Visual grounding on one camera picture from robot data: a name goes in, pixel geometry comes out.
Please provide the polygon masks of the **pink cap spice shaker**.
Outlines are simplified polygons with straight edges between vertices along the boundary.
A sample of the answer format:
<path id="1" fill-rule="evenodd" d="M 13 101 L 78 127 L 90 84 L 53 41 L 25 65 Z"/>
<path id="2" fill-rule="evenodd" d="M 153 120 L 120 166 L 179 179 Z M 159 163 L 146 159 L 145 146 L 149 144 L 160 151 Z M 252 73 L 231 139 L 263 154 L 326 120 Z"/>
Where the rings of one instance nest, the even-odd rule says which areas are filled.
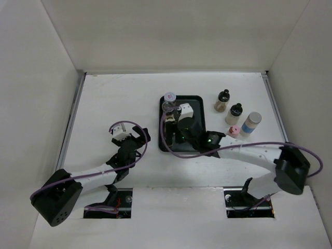
<path id="1" fill-rule="evenodd" d="M 226 134 L 234 139 L 237 139 L 240 134 L 240 127 L 237 125 L 231 126 Z"/>

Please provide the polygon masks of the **small dark pepper bottle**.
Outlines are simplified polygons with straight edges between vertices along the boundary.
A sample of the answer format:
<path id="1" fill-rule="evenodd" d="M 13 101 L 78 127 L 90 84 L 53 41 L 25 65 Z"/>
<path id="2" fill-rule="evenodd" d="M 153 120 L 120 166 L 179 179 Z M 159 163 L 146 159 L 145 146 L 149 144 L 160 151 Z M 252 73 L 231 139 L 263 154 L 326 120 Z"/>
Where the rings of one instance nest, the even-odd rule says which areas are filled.
<path id="1" fill-rule="evenodd" d="M 164 131 L 166 144 L 171 148 L 173 146 L 174 122 L 166 122 Z"/>

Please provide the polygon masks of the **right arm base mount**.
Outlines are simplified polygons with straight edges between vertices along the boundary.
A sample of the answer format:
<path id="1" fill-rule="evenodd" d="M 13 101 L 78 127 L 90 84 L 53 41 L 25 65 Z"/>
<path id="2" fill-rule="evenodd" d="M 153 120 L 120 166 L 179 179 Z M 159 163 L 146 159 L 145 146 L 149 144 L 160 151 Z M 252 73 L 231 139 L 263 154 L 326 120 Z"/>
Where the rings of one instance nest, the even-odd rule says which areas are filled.
<path id="1" fill-rule="evenodd" d="M 242 188 L 224 188 L 228 218 L 274 218 L 270 196 L 256 199 L 247 193 L 252 179 L 252 177 L 248 178 Z"/>

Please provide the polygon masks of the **black cap brown spice bottle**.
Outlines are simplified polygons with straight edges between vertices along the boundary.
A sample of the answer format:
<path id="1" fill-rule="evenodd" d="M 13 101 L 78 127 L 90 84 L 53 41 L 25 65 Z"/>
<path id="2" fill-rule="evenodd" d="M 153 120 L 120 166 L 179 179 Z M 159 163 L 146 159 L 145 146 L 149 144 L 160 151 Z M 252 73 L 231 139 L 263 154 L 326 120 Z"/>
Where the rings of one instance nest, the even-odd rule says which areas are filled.
<path id="1" fill-rule="evenodd" d="M 224 112 L 230 100 L 230 93 L 228 89 L 220 92 L 217 97 L 217 101 L 214 105 L 214 109 L 217 112 Z"/>

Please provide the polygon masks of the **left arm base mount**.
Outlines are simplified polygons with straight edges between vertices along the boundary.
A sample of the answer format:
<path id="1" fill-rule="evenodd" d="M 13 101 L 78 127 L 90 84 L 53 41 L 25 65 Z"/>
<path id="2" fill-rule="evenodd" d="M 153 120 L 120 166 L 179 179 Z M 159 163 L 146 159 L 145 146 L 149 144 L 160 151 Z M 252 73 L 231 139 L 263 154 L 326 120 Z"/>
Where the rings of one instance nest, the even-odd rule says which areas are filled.
<path id="1" fill-rule="evenodd" d="M 84 219 L 130 219 L 133 203 L 132 188 L 108 187 L 105 201 L 90 204 L 85 208 Z"/>

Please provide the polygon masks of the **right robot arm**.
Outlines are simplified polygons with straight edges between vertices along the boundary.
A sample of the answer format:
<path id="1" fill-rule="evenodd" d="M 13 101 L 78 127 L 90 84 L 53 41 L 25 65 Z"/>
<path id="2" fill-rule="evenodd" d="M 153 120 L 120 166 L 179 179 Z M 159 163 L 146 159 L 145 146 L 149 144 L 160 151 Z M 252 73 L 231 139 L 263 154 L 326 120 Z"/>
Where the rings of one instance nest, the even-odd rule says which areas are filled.
<path id="1" fill-rule="evenodd" d="M 246 180 L 240 193 L 244 204 L 253 205 L 279 191 L 292 195 L 303 193 L 310 164 L 294 145 L 280 143 L 274 148 L 267 144 L 244 144 L 221 132 L 204 131 L 192 117 L 180 118 L 176 128 L 199 155 L 242 161 L 268 171 L 263 176 Z"/>

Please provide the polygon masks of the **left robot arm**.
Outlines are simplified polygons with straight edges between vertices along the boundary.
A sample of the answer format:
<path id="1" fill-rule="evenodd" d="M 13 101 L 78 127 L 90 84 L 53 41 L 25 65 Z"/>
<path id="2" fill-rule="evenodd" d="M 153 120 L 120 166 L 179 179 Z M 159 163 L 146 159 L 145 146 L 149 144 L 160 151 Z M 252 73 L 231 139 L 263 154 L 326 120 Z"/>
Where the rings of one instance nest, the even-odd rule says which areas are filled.
<path id="1" fill-rule="evenodd" d="M 126 132 L 123 123 L 110 130 L 118 150 L 101 166 L 73 173 L 59 169 L 31 195 L 31 205 L 51 227 L 63 223 L 79 208 L 86 217 L 119 216 L 121 198 L 115 185 L 135 167 L 143 156 L 139 149 L 147 149 L 151 140 L 147 128 L 135 125 L 132 129 L 138 136 Z"/>

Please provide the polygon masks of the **clear cap salt grinder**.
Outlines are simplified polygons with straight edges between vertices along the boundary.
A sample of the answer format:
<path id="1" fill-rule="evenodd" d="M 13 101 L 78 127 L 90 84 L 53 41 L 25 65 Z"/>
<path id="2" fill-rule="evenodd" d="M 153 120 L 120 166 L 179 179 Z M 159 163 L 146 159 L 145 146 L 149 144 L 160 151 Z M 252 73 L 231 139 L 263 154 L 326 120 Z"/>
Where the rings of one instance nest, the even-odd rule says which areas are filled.
<path id="1" fill-rule="evenodd" d="M 166 113 L 167 115 L 171 115 L 174 111 L 175 105 L 173 102 L 164 101 L 161 105 L 161 108 L 164 113 Z"/>

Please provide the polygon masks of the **yellow cap spice shaker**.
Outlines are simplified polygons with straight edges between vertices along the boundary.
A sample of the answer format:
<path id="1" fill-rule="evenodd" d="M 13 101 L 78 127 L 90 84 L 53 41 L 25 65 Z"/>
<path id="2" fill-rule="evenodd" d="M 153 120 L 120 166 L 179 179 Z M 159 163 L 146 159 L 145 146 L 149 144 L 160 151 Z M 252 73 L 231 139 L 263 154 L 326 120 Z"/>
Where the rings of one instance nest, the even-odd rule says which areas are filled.
<path id="1" fill-rule="evenodd" d="M 173 115 L 166 116 L 165 119 L 164 119 L 164 122 L 165 122 L 165 123 L 168 123 L 168 122 L 175 122 L 175 118 L 174 118 Z"/>

